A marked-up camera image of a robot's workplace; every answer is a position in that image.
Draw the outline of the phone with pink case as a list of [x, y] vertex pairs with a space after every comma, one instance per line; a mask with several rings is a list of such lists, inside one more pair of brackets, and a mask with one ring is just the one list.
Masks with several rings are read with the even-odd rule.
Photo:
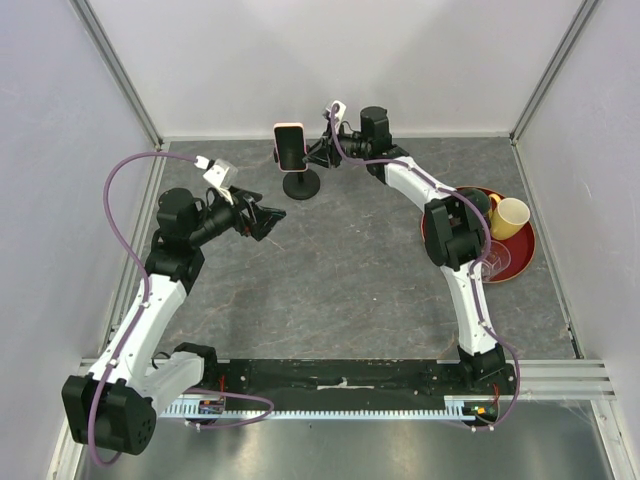
[[279, 122], [273, 126], [274, 158], [283, 172], [304, 172], [307, 165], [304, 126], [301, 122]]

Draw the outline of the black phone stand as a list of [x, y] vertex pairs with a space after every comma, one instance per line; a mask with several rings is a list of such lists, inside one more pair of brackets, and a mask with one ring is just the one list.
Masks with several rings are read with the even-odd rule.
[[307, 155], [307, 147], [298, 150], [299, 160], [304, 169], [284, 169], [281, 165], [282, 154], [277, 147], [273, 148], [273, 157], [278, 169], [284, 174], [282, 188], [284, 193], [294, 200], [307, 200], [315, 196], [321, 186], [319, 175], [312, 170], [303, 158]]

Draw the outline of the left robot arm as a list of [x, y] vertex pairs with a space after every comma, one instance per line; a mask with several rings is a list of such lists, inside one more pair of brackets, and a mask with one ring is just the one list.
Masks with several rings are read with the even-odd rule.
[[215, 188], [208, 191], [210, 202], [185, 188], [160, 196], [158, 228], [134, 302], [89, 372], [69, 376], [62, 387], [76, 443], [138, 455], [149, 444], [160, 414], [180, 395], [190, 388], [208, 393], [218, 385], [212, 347], [181, 344], [156, 369], [150, 367], [151, 359], [200, 274], [203, 245], [229, 230], [260, 241], [286, 213], [261, 206], [256, 192], [236, 187], [227, 195]]

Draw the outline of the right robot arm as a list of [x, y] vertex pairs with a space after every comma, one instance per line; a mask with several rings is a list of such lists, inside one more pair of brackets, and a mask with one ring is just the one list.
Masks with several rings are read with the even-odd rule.
[[454, 304], [460, 386], [477, 394], [498, 376], [517, 383], [518, 366], [506, 362], [515, 353], [495, 333], [483, 289], [482, 262], [491, 247], [488, 196], [477, 189], [450, 187], [421, 168], [394, 143], [385, 108], [362, 109], [361, 128], [352, 132], [344, 128], [345, 111], [340, 101], [325, 108], [327, 128], [305, 161], [325, 168], [341, 162], [361, 165], [421, 208], [427, 255], [443, 273]]

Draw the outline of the dark green mug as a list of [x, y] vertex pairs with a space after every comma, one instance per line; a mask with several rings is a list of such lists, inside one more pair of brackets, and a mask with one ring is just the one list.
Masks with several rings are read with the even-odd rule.
[[491, 201], [488, 195], [479, 189], [470, 188], [467, 190], [467, 198], [479, 210], [484, 219], [488, 221], [491, 211]]

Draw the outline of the yellow mug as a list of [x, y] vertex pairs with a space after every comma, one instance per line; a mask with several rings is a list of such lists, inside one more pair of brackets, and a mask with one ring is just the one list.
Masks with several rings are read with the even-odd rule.
[[530, 209], [517, 198], [503, 198], [496, 193], [490, 199], [489, 221], [491, 237], [507, 240], [516, 235], [530, 220]]

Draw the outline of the clear drinking glass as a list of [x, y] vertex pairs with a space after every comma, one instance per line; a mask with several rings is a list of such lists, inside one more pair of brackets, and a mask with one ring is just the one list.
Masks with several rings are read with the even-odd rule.
[[496, 276], [505, 271], [511, 263], [509, 249], [500, 241], [491, 242], [489, 253], [482, 261], [481, 276], [484, 283], [493, 281]]

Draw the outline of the round red tray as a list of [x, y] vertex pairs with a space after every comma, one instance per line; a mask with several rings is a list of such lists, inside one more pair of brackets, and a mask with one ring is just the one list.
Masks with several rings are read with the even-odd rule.
[[497, 241], [500, 241], [509, 249], [511, 263], [505, 271], [487, 284], [503, 283], [519, 276], [529, 267], [536, 251], [536, 236], [531, 221], [513, 237]]

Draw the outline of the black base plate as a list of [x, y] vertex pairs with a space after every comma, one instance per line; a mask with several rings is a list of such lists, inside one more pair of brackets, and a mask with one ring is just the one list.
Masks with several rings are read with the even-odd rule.
[[446, 396], [511, 395], [516, 374], [511, 364], [475, 379], [435, 360], [232, 359], [196, 386], [264, 397], [278, 412], [440, 410]]

